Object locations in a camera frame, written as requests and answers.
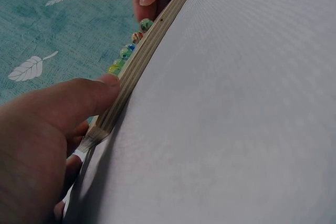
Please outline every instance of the white fabric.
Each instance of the white fabric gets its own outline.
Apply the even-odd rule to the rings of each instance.
[[[335,223],[335,13],[188,0],[65,223]]]

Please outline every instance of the green bead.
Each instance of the green bead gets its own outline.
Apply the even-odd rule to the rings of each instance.
[[[145,18],[145,19],[140,21],[140,30],[143,33],[145,33],[151,28],[152,25],[153,25],[153,21],[151,21],[148,18]]]
[[[121,71],[121,67],[118,66],[118,65],[112,65],[109,70],[108,70],[108,73],[111,73],[111,74],[115,74],[116,76],[120,73]]]
[[[113,62],[113,65],[116,65],[122,68],[125,65],[125,61],[123,59],[117,59]]]
[[[123,60],[128,60],[135,49],[134,44],[127,44],[120,50],[120,58]]]

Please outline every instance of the colorful bead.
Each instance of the colorful bead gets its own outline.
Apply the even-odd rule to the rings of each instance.
[[[142,38],[143,33],[139,31],[137,33],[132,34],[131,40],[134,44],[138,44]]]
[[[140,21],[140,30],[143,33],[145,33],[151,28],[152,25],[153,25],[153,21],[151,21],[148,18],[145,18],[145,19]]]
[[[135,49],[134,44],[127,44],[120,50],[120,58],[123,60],[128,60]]]
[[[114,61],[113,65],[116,65],[122,68],[125,65],[125,61],[123,59],[117,59]]]
[[[115,74],[115,75],[118,75],[121,71],[121,67],[118,66],[118,65],[112,65],[109,70],[108,70],[108,73],[111,73],[111,74]]]

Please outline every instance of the beaded string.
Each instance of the beaded string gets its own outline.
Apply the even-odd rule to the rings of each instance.
[[[130,58],[131,54],[136,48],[136,45],[143,38],[144,34],[151,28],[153,21],[145,18],[140,21],[140,31],[133,33],[131,36],[132,43],[125,45],[119,53],[119,58],[113,62],[108,69],[108,73],[118,75],[125,65],[126,61]]]

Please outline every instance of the teal carpet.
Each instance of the teal carpet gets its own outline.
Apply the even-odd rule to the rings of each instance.
[[[73,78],[95,79],[138,25],[131,0],[0,0],[0,105]]]

